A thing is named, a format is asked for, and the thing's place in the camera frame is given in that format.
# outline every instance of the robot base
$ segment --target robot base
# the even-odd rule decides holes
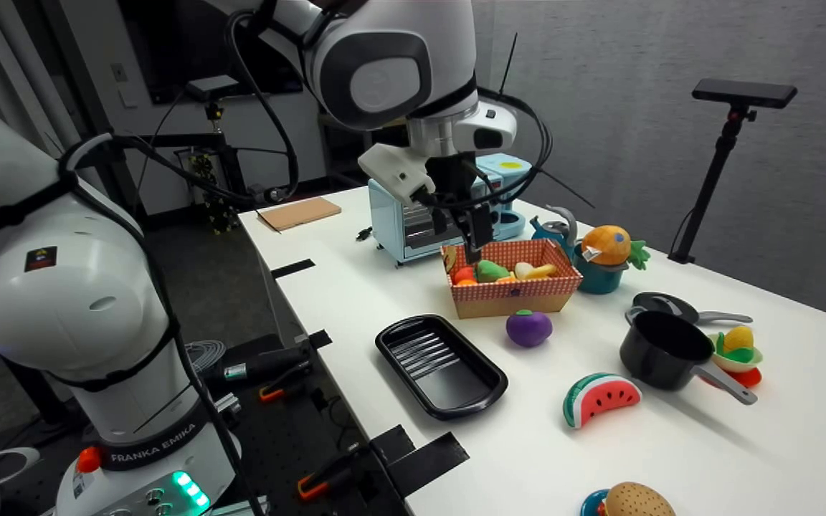
[[[242,453],[234,435],[232,440]],[[197,516],[235,477],[211,424],[190,443],[146,467],[82,474],[76,462],[62,477],[54,516]]]

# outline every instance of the wicker basket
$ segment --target wicker basket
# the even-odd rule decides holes
[[[518,262],[528,262],[538,267],[556,265],[556,274],[543,279],[530,279],[512,283],[481,283],[456,287],[452,277],[466,267],[465,252],[460,245],[442,246],[448,287],[460,319],[511,315],[518,310],[558,312],[582,283],[582,274],[571,265],[563,248],[551,239],[530,241],[491,242],[482,253],[490,260],[512,270]]]

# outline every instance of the black pot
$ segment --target black pot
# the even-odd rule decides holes
[[[696,326],[656,311],[636,314],[620,346],[620,360],[630,375],[653,388],[678,390],[697,375],[745,405],[757,401],[753,392],[712,362],[712,353],[711,340]]]

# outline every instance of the purple toy fruit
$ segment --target purple toy fruit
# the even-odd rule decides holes
[[[512,342],[519,346],[532,348],[544,342],[554,332],[554,324],[541,312],[519,310],[508,316],[505,332]]]

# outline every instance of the black tripod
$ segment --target black tripod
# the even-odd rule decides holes
[[[703,222],[709,200],[712,199],[712,193],[718,185],[718,177],[722,174],[722,167],[725,166],[725,161],[728,160],[731,150],[735,148],[738,133],[741,132],[741,124],[745,120],[753,122],[756,119],[757,111],[751,111],[750,105],[732,105],[728,111],[728,120],[726,120],[725,126],[722,127],[722,136],[716,140],[716,153],[712,156],[712,163],[709,163],[709,170],[706,173],[706,179],[703,180],[701,192],[697,196],[697,203],[694,205],[694,209],[691,210],[690,221],[684,229],[684,236],[681,237],[681,245],[678,246],[677,251],[672,251],[668,255],[669,260],[678,262],[678,264],[692,264],[694,262],[694,257],[690,255],[690,248],[694,244],[694,239],[697,238],[699,225]]]

